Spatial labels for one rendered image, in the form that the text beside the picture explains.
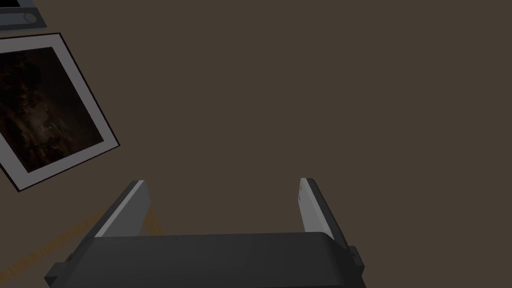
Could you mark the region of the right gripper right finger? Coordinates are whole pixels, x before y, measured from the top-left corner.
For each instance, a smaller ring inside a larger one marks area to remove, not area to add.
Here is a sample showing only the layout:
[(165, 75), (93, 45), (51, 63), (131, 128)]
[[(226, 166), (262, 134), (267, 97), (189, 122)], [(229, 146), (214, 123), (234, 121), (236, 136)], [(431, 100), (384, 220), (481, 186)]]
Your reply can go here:
[(300, 179), (299, 210), (306, 232), (322, 232), (340, 246), (348, 246), (327, 201), (313, 178)]

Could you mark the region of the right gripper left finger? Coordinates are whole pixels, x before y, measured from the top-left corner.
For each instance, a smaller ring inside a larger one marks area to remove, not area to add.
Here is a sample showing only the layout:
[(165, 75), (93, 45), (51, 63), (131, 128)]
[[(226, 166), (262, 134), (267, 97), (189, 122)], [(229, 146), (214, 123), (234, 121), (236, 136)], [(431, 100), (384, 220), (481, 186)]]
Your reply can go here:
[(136, 180), (122, 193), (120, 203), (113, 206), (113, 211), (94, 233), (101, 237), (135, 237), (142, 229), (144, 219), (151, 204), (147, 184)]

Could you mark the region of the grey appliance with round knob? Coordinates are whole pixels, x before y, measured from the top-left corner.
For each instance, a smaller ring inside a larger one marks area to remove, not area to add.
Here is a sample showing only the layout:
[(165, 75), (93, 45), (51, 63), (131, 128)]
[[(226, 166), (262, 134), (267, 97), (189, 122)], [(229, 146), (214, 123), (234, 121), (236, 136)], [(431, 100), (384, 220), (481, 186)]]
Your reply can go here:
[(46, 28), (33, 0), (0, 0), (0, 33)]

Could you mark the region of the dark picture in pale frame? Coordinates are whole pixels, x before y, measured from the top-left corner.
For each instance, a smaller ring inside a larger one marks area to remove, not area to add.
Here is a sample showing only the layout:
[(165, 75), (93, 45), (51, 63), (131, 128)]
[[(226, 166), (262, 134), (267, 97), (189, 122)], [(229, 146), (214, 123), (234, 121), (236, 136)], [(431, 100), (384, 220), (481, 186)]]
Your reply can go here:
[(16, 191), (119, 145), (60, 33), (0, 38), (0, 169)]

